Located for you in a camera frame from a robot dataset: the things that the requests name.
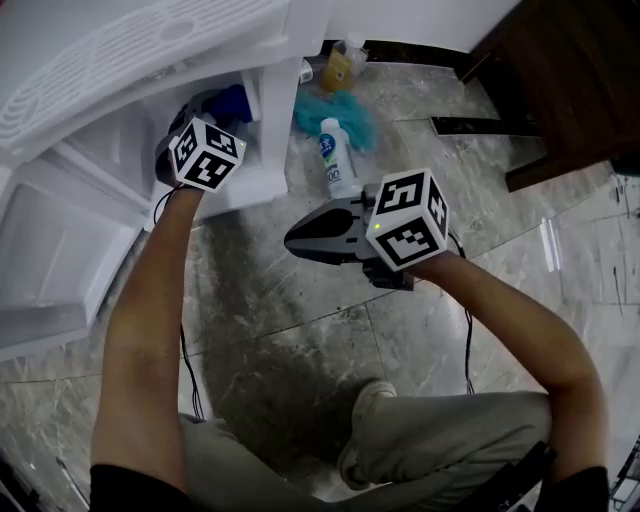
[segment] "cabinet door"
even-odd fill
[[[51,156],[0,169],[0,360],[86,336],[145,220]]]

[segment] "blue object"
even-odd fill
[[[223,89],[219,94],[205,101],[202,109],[209,112],[216,120],[217,126],[223,130],[235,119],[240,119],[243,123],[253,121],[247,93],[244,86],[240,84]]]
[[[323,119],[334,117],[349,134],[349,143],[355,149],[371,150],[375,146],[371,114],[349,91],[338,91],[327,101],[299,89],[293,115],[298,127],[313,137],[320,136]]]

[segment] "teal rag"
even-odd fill
[[[320,136],[322,120],[333,117],[349,134],[349,142],[353,148],[372,150],[375,146],[375,128],[371,114],[349,91],[338,91],[329,100],[323,100],[299,89],[293,115],[298,127],[314,137]]]

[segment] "wooden furniture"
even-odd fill
[[[523,0],[456,74],[492,58],[510,70],[547,156],[507,173],[530,185],[640,151],[640,8],[636,0]]]

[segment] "shoe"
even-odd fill
[[[365,414],[369,411],[376,400],[381,398],[394,398],[398,396],[396,388],[386,380],[372,380],[366,384],[356,398],[353,409],[351,410],[351,430],[355,432],[360,428]],[[338,471],[342,481],[347,484],[349,489],[354,491],[364,491],[371,485],[369,482],[360,480],[355,475],[358,466],[358,446],[353,437],[344,447],[338,457]]]

